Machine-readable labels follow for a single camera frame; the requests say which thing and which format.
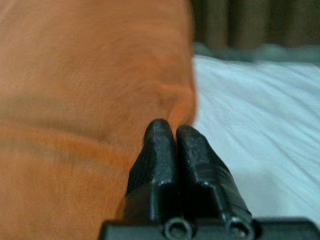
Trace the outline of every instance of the wrinkled sheet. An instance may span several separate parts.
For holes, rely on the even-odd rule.
[[[320,227],[320,67],[196,56],[195,128],[226,163],[254,217]]]

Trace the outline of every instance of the black plastic object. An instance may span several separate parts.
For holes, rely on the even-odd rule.
[[[234,179],[206,138],[153,121],[132,167],[123,221],[100,240],[320,240],[306,219],[252,219]]]
[[[124,218],[139,223],[164,223],[180,216],[175,141],[169,124],[155,120],[127,185]]]

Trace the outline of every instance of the brown curtain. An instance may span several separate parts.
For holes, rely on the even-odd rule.
[[[320,0],[193,0],[195,41],[213,50],[320,44]]]

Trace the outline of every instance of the orange fabric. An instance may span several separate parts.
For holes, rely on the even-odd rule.
[[[0,239],[96,240],[155,118],[195,115],[187,0],[0,1]]]

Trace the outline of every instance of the white fabric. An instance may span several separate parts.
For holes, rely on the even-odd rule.
[[[320,227],[320,67],[194,58],[195,128],[225,162],[254,217]]]

